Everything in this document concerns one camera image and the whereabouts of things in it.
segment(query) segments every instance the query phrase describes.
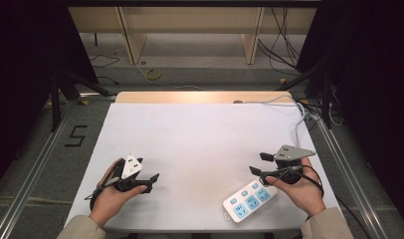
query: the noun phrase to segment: person's left hand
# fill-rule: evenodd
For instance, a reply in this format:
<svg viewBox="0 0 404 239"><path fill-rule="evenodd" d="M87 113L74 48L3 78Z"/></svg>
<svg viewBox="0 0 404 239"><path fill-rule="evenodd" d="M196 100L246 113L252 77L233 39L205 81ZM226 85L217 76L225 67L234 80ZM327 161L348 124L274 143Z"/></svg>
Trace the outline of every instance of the person's left hand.
<svg viewBox="0 0 404 239"><path fill-rule="evenodd" d="M102 184L103 179L109 174L110 170L117 162L118 160L115 161L106 171L98 185ZM144 190L146 190L146 188L147 187L145 185L140 185L129 191L120 192L117 191L113 186L106 187L97 198L93 211L90 214L90 218L96 222L100 228L103 228L111 217L115 216L119 212L122 205L128 199L142 193Z"/></svg>

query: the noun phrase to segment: power cord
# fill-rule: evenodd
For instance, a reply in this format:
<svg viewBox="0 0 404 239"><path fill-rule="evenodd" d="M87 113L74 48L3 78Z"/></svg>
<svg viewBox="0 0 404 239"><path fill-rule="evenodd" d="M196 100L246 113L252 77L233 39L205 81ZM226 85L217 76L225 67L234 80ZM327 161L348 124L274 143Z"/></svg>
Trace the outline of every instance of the power cord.
<svg viewBox="0 0 404 239"><path fill-rule="evenodd" d="M120 58L116 58L116 57L108 57L108 56L105 56L105 55L97 55L96 57L91 58L90 61L94 61L96 58L99 58L99 57L105 57L105 58L109 58L109 59L114 59L114 61L110 62L108 64L105 64L103 66L94 66L93 65L93 67L95 67L95 68L104 68L104 67L112 65L112 64L114 64L114 63L116 63L116 62L118 62L120 60Z"/></svg>
<svg viewBox="0 0 404 239"><path fill-rule="evenodd" d="M276 40L274 41L274 44L271 47L271 50L261 40L258 40L259 43L261 44L261 45L259 45L259 48L265 55L270 57L270 65L273 68L273 70L275 70L277 72L280 72L280 73L283 73L283 74L291 75L291 76L299 76L299 75L296 75L296 74L285 73L285 72L279 71L274 67L274 65L272 63L272 60L274 60L276 62L284 63L284 64L290 66L291 68L295 69L296 71L300 72L296 67L296 63L298 61L298 57L299 57L300 54L293 47L293 45L290 42L290 39L288 37L288 34L287 34L287 14L288 14L288 9L287 8L283 9L283 22L282 22L282 24L279 23L279 20L278 20L277 15L276 15L276 13L274 11L274 8L271 8L271 9L272 9L272 12L273 12L273 16L274 16L274 18L276 20L277 27L280 30L280 33L277 36ZM285 40L287 52L288 52L290 60L292 61L291 63L287 62L282 57L280 57L276 53L274 53L274 48L275 48L278 40L280 39L280 36L282 36L283 39Z"/></svg>
<svg viewBox="0 0 404 239"><path fill-rule="evenodd" d="M142 72L143 77L150 84L164 86L164 87L170 87L170 88L174 88L174 89L193 88L193 89L197 89L197 90L201 90L201 91L208 91L207 89L196 87L196 86L173 86L173 85L168 85L168 84L163 84L163 83L155 83L155 82L152 82L148 78L147 74L143 71L143 69L141 67L139 67L139 66L136 66L136 67Z"/></svg>
<svg viewBox="0 0 404 239"><path fill-rule="evenodd" d="M364 226L361 224L360 220L356 217L356 215L354 215L353 211L350 210L350 208L348 208L348 206L339 198L337 197L337 195L335 195L336 200L342 204L342 206L345 207L345 209L347 209L348 213L350 213L350 215L354 218L354 220L357 222L357 224L359 224L361 230L364 232L364 234L366 235L366 237L368 239L372 239L372 237L369 235L369 233L367 232L366 228L364 228Z"/></svg>
<svg viewBox="0 0 404 239"><path fill-rule="evenodd" d="M115 81L114 79L112 79L110 77L97 77L97 78L109 79L110 81L114 82L116 85L120 85L120 82Z"/></svg>
<svg viewBox="0 0 404 239"><path fill-rule="evenodd" d="M106 174L106 177L103 179L102 184L97 186L97 189L94 190L93 194L87 196L85 198L85 200L90 200L90 208L91 210L93 210L94 208L94 204L98 198L98 196L100 196L100 194L102 193L102 191L106 188L109 187L111 185L113 185L114 183L116 183L119 180L119 177L114 177L112 179L109 179L111 177L111 175L114 173L114 171L121 165L121 161L119 160L110 170L109 173Z"/></svg>
<svg viewBox="0 0 404 239"><path fill-rule="evenodd" d="M342 126L342 124L344 123L344 118L341 118L340 122L335 122L335 120L333 119L332 115L331 115L331 110L332 110L332 103L329 103L329 111L328 111L328 115L329 115L329 119L332 121L333 124L335 124L336 126Z"/></svg>
<svg viewBox="0 0 404 239"><path fill-rule="evenodd" d="M319 189L321 197L323 197L323 196L324 196L324 191L323 191L322 181L320 180L320 176L319 176L319 174L317 173L317 171L314 170L314 168L311 167L311 166L302 165L302 167L310 168L310 169L316 174L316 176L317 176L317 182L316 182L315 180L313 180L311 177L306 176L306 175L304 175L303 173L298 172L297 170L293 170L291 167L288 167L288 168L283 168L283 169L282 169L282 170L285 170L285 172L284 172L282 175L280 175L280 177L278 177L273 183L271 183L271 186L274 186L274 184L275 184L279 179L281 179L282 177L284 177L287 173L291 172L291 173L295 173L295 174L299 175L300 177L306 179L307 181L309 181L309 182L311 182L313 185L315 185L315 186Z"/></svg>
<svg viewBox="0 0 404 239"><path fill-rule="evenodd" d="M293 103L295 103L295 105L294 106L288 106L288 105L271 104L272 102L274 102L276 100L279 100L281 98L289 98L290 100L293 101ZM295 134L296 134L296 146L300 147L298 128L299 128L299 124L301 124L304 121L305 110L304 110L304 107L300 103L297 103L295 101L295 99L293 99L291 96L280 96L280 97L277 97L275 99L272 99L272 100L266 101L266 102L244 102L244 103L245 104L265 104L265 105L268 105L268 106L277 106L277 107L298 107L299 110L301 111L302 119L295 126Z"/></svg>

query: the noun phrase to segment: sleeve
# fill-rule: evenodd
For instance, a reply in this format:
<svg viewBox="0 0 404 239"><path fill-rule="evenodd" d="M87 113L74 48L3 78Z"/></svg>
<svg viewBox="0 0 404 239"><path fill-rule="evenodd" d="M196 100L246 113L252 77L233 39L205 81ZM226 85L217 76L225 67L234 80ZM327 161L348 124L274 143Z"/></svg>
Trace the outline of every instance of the sleeve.
<svg viewBox="0 0 404 239"><path fill-rule="evenodd" d="M336 207L321 211L302 225L303 239L351 239L351 231Z"/></svg>
<svg viewBox="0 0 404 239"><path fill-rule="evenodd" d="M72 218L57 239L103 239L105 232L89 217L78 215Z"/></svg>

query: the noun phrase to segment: outlet socket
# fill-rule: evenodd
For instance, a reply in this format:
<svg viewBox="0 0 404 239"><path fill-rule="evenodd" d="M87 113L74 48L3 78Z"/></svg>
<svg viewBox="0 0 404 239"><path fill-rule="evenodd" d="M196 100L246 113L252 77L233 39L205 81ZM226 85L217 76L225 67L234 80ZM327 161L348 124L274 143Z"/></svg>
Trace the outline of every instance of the outlet socket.
<svg viewBox="0 0 404 239"><path fill-rule="evenodd" d="M251 210L255 210L255 208L260 205L259 201L255 198L254 195L248 197L245 202Z"/></svg>
<svg viewBox="0 0 404 239"><path fill-rule="evenodd" d="M233 208L233 211L236 213L236 215L242 219L246 215L248 215L249 211L246 209L245 205L243 203L240 203L239 205L235 206Z"/></svg>
<svg viewBox="0 0 404 239"><path fill-rule="evenodd" d="M270 193L267 192L267 190L265 190L265 188L261 188L260 190L258 190L256 193L257 197L262 201L266 201L268 200L268 198L271 197Z"/></svg>

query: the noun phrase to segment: metal frame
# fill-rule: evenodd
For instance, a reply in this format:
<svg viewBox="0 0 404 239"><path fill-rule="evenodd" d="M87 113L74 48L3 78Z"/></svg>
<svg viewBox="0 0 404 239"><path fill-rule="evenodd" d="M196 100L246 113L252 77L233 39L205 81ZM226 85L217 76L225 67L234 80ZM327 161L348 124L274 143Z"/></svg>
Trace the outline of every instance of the metal frame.
<svg viewBox="0 0 404 239"><path fill-rule="evenodd" d="M346 0L31 0L30 2L67 7L295 7L335 5Z"/></svg>
<svg viewBox="0 0 404 239"><path fill-rule="evenodd" d="M364 190L362 189L360 183L354 175L354 172L347 162L347 159L345 158L345 155L342 152L338 141L333 135L332 130L327 128L322 119L319 120L318 124L323 138L329 146L335 162L338 165L339 171L341 172L345 183L347 184L348 189L353 196L354 202L356 203L360 213L363 216L363 219L366 223L367 228L369 229L371 236L373 238L388 238L384 228L382 227L378 215L376 214L372 204L367 199Z"/></svg>
<svg viewBox="0 0 404 239"><path fill-rule="evenodd" d="M26 201L31 195L40 175L45 168L48 159L53 152L53 149L62 134L66 121L68 120L71 112L75 108L76 102L69 102L66 106L66 110L61 118L59 126L55 131L50 133L44 147L42 148L36 162L34 163L32 169L30 170L28 176L26 177L22 187L19 189L18 193L14 197L10 207L7 209L3 218L0 221L0 238L8 238L12 232L20 214L25 207Z"/></svg>

